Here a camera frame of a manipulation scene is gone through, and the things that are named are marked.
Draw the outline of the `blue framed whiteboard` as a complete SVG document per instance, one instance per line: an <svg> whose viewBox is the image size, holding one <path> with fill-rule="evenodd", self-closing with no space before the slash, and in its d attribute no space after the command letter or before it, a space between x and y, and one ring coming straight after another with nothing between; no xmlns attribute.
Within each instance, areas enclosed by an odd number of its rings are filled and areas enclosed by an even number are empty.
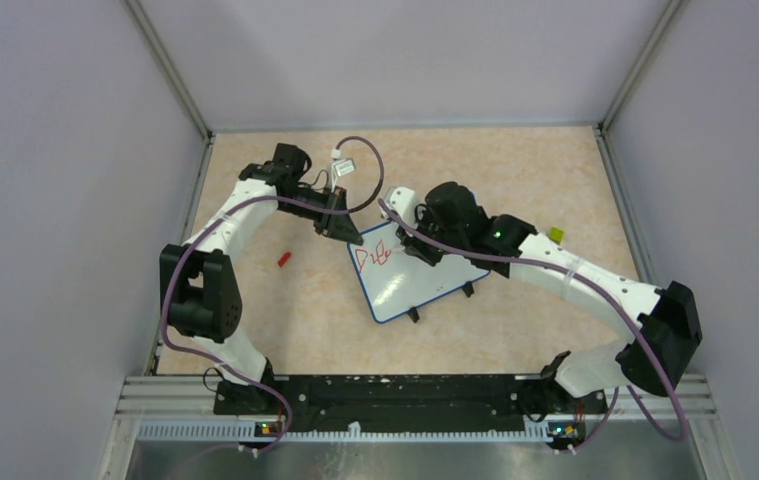
<svg viewBox="0 0 759 480"><path fill-rule="evenodd" d="M435 266L406 255L397 225L385 222L361 233L363 243L349 244L348 253L370 315L377 324L407 316L407 311L462 291L466 282L489 275L468 260L447 255Z"/></svg>

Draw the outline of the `red marker cap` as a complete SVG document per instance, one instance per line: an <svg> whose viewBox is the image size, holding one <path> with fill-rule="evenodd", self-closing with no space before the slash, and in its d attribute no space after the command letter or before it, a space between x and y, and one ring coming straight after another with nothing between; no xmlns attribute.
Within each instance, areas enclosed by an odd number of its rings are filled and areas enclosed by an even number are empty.
<svg viewBox="0 0 759 480"><path fill-rule="evenodd" d="M282 268L286 265L286 263L290 260L292 257L292 253L290 251L285 252L277 261L277 265L279 268Z"/></svg>

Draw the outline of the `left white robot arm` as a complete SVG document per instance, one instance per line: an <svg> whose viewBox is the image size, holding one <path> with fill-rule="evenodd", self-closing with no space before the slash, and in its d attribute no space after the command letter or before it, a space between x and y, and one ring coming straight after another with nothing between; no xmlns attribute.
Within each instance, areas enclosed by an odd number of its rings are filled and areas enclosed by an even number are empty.
<svg viewBox="0 0 759 480"><path fill-rule="evenodd" d="M243 301L234 260L277 212L309 220L326 238L363 242L346 189L333 180L320 189L303 181L311 165L299 147L278 144L270 160L240 172L225 203L200 231L181 245L166 245L159 257L164 345L212 361L227 380L240 384L238 401L252 413L272 407L276 388L263 378L267 358L239 327Z"/></svg>

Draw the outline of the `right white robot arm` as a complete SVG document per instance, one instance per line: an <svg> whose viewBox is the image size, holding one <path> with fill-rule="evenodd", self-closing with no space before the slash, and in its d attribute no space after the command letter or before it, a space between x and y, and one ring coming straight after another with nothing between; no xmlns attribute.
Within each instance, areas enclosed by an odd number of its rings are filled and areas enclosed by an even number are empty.
<svg viewBox="0 0 759 480"><path fill-rule="evenodd" d="M660 287L612 273L524 220L487 214L457 182L444 182L425 198L396 187L381 207L397 224L406 254L431 267L461 257L476 268L548 290L616 333L612 342L562 353L545 368L553 377L541 385L541 397L555 412L569 411L596 390L627 385L666 397L703 339L688 286L673 281Z"/></svg>

